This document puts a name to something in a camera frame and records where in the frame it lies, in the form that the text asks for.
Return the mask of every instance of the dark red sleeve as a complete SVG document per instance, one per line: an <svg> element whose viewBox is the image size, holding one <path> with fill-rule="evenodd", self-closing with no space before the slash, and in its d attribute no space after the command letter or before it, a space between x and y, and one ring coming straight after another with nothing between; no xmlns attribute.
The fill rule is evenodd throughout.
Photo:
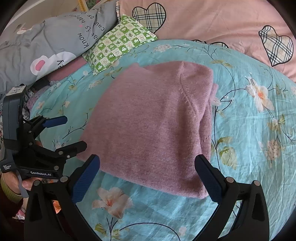
<svg viewBox="0 0 296 241"><path fill-rule="evenodd" d="M5 196L0 186L0 211L6 218L7 223L9 223L12 229L18 234L24 233L24 222L22 220L13 219L12 217L16 216L22 206L22 202L23 200L16 204L10 201Z"/></svg>

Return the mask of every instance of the bolt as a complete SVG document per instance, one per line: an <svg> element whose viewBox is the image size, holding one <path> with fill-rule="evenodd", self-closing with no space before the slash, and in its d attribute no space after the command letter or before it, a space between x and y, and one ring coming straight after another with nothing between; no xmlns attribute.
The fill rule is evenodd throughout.
<svg viewBox="0 0 296 241"><path fill-rule="evenodd" d="M226 181L229 183L233 183L234 179L232 177L226 177Z"/></svg>
<svg viewBox="0 0 296 241"><path fill-rule="evenodd" d="M34 186L38 186L40 184L40 181L39 180L36 180L35 182L34 182Z"/></svg>
<svg viewBox="0 0 296 241"><path fill-rule="evenodd" d="M259 186L260 186L260 182L259 182L259 181L257 181L257 180L255 180L255 181L254 181L254 184L255 184L257 187L259 187Z"/></svg>
<svg viewBox="0 0 296 241"><path fill-rule="evenodd" d="M68 177L67 177L67 176L62 176L62 177L60 178L60 181L61 181L62 183L65 183L66 181L68 181Z"/></svg>

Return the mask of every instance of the green checkered pillow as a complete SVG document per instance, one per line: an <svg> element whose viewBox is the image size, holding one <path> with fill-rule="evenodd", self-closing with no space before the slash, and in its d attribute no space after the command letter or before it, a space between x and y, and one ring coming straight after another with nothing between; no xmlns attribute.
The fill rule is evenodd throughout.
<svg viewBox="0 0 296 241"><path fill-rule="evenodd" d="M123 14L121 22L82 56L89 62L96 75L133 48L155 40L157 40L155 34L138 21Z"/></svg>

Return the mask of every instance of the yellow-green cuff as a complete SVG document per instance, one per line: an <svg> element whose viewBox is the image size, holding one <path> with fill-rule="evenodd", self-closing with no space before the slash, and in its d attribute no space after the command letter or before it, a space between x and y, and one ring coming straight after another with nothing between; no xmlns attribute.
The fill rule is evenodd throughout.
<svg viewBox="0 0 296 241"><path fill-rule="evenodd" d="M14 193L6 184L3 175L1 175L1 179L0 179L0 185L1 188L5 194L5 196L12 202L14 203L19 203L20 200L22 200L22 196L19 194Z"/></svg>

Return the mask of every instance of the folded sweater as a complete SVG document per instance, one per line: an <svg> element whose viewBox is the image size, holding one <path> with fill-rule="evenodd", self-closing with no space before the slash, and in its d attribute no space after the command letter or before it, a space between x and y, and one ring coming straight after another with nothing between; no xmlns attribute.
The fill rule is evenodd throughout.
<svg viewBox="0 0 296 241"><path fill-rule="evenodd" d="M101 170L163 192L204 198L196 155L210 159L211 100L217 85L206 66L173 61L131 65L98 101L81 136Z"/></svg>

